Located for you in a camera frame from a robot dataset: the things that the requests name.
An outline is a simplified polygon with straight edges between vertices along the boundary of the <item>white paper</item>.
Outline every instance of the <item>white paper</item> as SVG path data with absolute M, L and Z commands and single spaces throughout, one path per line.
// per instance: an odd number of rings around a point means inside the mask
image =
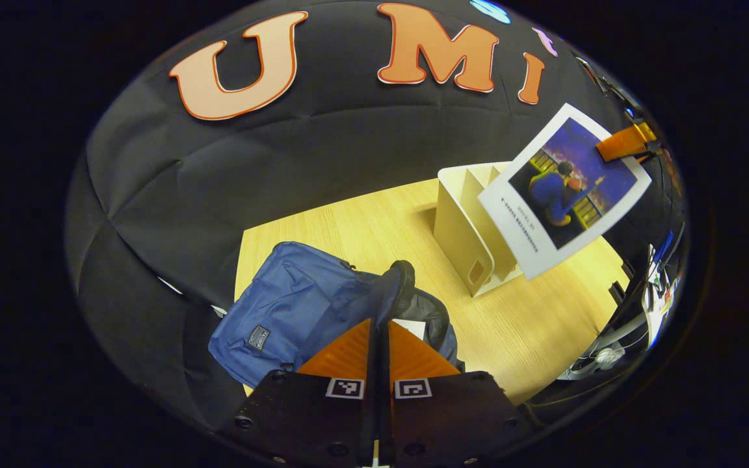
M 514 252 L 526 278 L 547 272 L 600 237 L 649 187 L 649 175 L 633 157 L 603 162 L 595 145 L 609 136 L 589 116 L 565 104 L 508 168 L 479 194 L 479 201 Z M 570 175 L 563 177 L 564 192 L 561 195 L 550 192 L 551 202 L 545 201 L 547 192 L 541 192 L 540 201 L 533 192 L 534 180 L 550 172 L 556 173 L 550 176 L 556 180 L 558 164 L 562 162 L 570 163 L 573 168 Z M 539 168 L 543 163 L 548 165 L 544 171 Z M 576 195 L 570 192 L 570 187 L 574 186 L 579 187 L 581 194 L 588 192 L 584 197 L 588 201 L 580 195 L 580 202 L 597 213 L 598 217 L 588 226 L 581 221 L 583 215 L 577 213 L 576 203 L 571 203 Z M 547 207 L 558 209 L 550 211 Z M 564 210 L 570 221 L 558 222 L 567 222 L 564 226 L 551 224 L 550 213 Z
M 397 323 L 399 326 L 403 326 L 405 329 L 410 331 L 413 335 L 424 339 L 424 330 L 426 329 L 426 322 L 418 322 L 418 320 L 403 320 L 403 319 L 392 319 L 392 322 Z

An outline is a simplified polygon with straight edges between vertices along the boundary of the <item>blue backpack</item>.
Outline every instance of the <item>blue backpack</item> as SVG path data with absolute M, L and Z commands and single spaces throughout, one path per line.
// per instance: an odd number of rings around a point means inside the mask
M 227 372 L 256 387 L 269 371 L 296 371 L 363 320 L 425 322 L 424 341 L 456 359 L 447 308 L 414 287 L 414 269 L 398 260 L 383 275 L 357 272 L 348 261 L 297 242 L 276 245 L 221 320 L 208 349 Z

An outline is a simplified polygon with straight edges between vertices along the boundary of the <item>wooden table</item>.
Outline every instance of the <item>wooden table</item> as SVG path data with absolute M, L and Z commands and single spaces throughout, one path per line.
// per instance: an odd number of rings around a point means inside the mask
M 415 268 L 415 284 L 447 306 L 467 371 L 491 373 L 515 404 L 532 397 L 594 342 L 627 287 L 622 260 L 603 238 L 549 272 L 470 297 L 433 237 L 438 180 L 420 181 L 304 211 L 244 231 L 235 298 L 285 241 L 314 246 L 383 273 L 395 260 Z

